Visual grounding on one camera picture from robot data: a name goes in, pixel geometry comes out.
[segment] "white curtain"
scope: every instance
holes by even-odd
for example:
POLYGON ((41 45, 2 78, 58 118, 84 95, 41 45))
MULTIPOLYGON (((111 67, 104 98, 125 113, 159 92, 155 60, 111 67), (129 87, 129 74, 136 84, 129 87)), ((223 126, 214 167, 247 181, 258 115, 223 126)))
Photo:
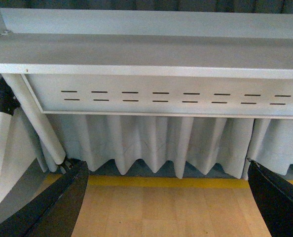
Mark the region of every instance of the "white curtain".
MULTIPOLYGON (((48 115, 68 157, 87 161, 91 171, 115 159, 126 174, 137 159, 153 172, 167 161, 183 177, 185 162, 203 174, 219 163, 247 179, 250 157, 286 174, 293 164, 293 120, 151 116, 48 115)), ((45 151, 48 166, 56 166, 45 151)))

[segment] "wooden floor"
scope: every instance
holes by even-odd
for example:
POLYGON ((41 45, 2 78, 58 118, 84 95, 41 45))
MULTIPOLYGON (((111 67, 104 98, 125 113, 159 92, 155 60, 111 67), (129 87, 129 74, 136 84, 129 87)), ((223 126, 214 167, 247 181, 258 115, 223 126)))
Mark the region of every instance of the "wooden floor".
MULTIPOLYGON (((44 183, 41 190, 49 184, 44 183)), ((270 237, 248 188, 88 185, 73 237, 270 237)))

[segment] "yellow line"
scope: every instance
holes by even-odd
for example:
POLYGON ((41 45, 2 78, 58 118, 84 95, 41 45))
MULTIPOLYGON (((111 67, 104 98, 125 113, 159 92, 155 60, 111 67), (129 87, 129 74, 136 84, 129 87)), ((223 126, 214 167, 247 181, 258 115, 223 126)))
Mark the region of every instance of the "yellow line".
MULTIPOLYGON (((45 183, 52 184, 60 174, 49 174, 45 183)), ((127 177, 127 176, 95 176, 90 175, 88 185, 127 186, 127 187, 164 187, 164 188, 222 188, 248 189, 247 181, 242 179, 207 179, 207 178, 159 178, 159 177, 127 177)))

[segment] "desk leg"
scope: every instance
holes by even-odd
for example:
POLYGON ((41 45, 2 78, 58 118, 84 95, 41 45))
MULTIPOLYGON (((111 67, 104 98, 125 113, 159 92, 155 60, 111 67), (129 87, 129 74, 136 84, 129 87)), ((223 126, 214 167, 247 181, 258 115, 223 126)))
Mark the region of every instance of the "desk leg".
POLYGON ((57 165, 64 162, 66 153, 63 150, 48 118, 38 108, 20 74, 2 74, 12 88, 30 123, 33 125, 41 141, 49 151, 57 165))

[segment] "curtain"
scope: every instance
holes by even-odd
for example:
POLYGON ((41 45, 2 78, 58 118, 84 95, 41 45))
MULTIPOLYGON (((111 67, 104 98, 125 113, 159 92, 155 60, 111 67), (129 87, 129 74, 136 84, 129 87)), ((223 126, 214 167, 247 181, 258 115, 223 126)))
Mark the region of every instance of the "curtain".
POLYGON ((0 0, 0 7, 293 14, 293 0, 0 0))
MULTIPOLYGON (((115 159, 126 174, 137 159, 153 172, 167 161, 183 177, 186 161, 203 174, 219 163, 236 178, 247 179, 250 157, 286 174, 293 164, 293 120, 152 116, 48 115, 68 157, 97 170, 115 159)), ((56 165, 45 152, 50 170, 56 165)))

